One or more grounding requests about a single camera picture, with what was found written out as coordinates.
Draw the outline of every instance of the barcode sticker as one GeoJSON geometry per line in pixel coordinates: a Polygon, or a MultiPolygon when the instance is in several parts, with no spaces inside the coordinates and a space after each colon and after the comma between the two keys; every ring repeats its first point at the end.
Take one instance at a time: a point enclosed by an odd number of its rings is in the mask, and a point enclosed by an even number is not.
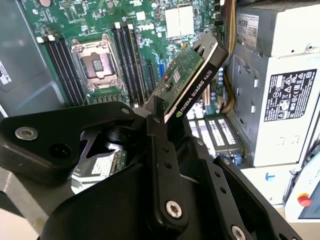
{"type": "Polygon", "coordinates": [[[0,61],[0,82],[3,85],[6,85],[11,82],[11,78],[6,71],[5,66],[2,64],[1,61],[0,61]]]}
{"type": "Polygon", "coordinates": [[[180,73],[179,73],[178,70],[176,70],[176,71],[174,72],[173,78],[174,78],[175,83],[177,83],[177,82],[179,81],[179,79],[180,79],[180,73]]]}
{"type": "Polygon", "coordinates": [[[259,16],[239,13],[236,18],[238,41],[256,49],[259,16]]]}

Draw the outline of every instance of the silver screw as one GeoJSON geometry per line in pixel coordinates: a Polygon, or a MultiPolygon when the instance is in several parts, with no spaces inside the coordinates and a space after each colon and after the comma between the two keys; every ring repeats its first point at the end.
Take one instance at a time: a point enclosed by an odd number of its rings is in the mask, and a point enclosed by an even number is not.
{"type": "Polygon", "coordinates": [[[224,163],[227,164],[227,165],[230,165],[230,164],[231,164],[230,161],[229,161],[227,158],[225,158],[225,157],[223,158],[223,161],[224,161],[224,163]]]}
{"type": "Polygon", "coordinates": [[[182,216],[182,209],[175,201],[167,201],[165,204],[165,209],[167,213],[175,219],[179,219],[182,216]]]}
{"type": "Polygon", "coordinates": [[[246,240],[246,236],[244,234],[244,232],[236,225],[233,225],[231,228],[232,234],[233,236],[237,239],[237,240],[246,240]]]}
{"type": "Polygon", "coordinates": [[[129,113],[130,113],[129,110],[126,109],[126,108],[122,108],[121,110],[122,110],[122,112],[124,112],[125,114],[129,114],[129,113]]]}
{"type": "Polygon", "coordinates": [[[201,141],[200,139],[197,139],[196,142],[197,142],[200,146],[203,146],[203,145],[204,145],[204,142],[201,141]]]}
{"type": "Polygon", "coordinates": [[[158,124],[161,123],[160,120],[158,118],[156,118],[156,117],[154,117],[153,120],[158,124]]]}
{"type": "Polygon", "coordinates": [[[14,132],[18,139],[24,141],[32,141],[38,138],[38,132],[33,127],[22,126],[14,132]]]}

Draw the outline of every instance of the yellow wire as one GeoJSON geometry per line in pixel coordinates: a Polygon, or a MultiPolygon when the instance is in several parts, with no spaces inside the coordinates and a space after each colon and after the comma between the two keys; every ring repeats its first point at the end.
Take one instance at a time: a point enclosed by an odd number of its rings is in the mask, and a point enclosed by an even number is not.
{"type": "MultiPolygon", "coordinates": [[[[230,3],[230,24],[229,24],[229,45],[228,45],[228,51],[229,54],[232,54],[235,47],[235,41],[236,41],[236,0],[231,0],[230,3]]],[[[232,86],[229,82],[229,79],[226,74],[224,74],[224,83],[225,83],[225,89],[228,93],[228,101],[226,102],[225,106],[221,109],[221,113],[226,114],[229,111],[232,110],[232,108],[235,105],[236,97],[232,90],[232,86]]]]}

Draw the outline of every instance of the red button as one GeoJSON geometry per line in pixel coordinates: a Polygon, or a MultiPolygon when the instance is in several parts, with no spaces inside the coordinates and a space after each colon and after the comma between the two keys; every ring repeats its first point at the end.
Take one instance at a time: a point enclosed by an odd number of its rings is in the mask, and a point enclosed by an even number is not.
{"type": "Polygon", "coordinates": [[[312,200],[308,196],[300,196],[298,197],[298,202],[303,207],[309,207],[312,204],[312,200]]]}

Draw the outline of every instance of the nvidia logo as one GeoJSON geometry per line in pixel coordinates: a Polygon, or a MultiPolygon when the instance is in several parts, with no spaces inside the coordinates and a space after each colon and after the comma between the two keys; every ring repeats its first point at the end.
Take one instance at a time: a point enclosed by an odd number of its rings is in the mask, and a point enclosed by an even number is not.
{"type": "Polygon", "coordinates": [[[178,111],[175,115],[177,118],[181,117],[182,116],[182,112],[181,111],[178,111]]]}

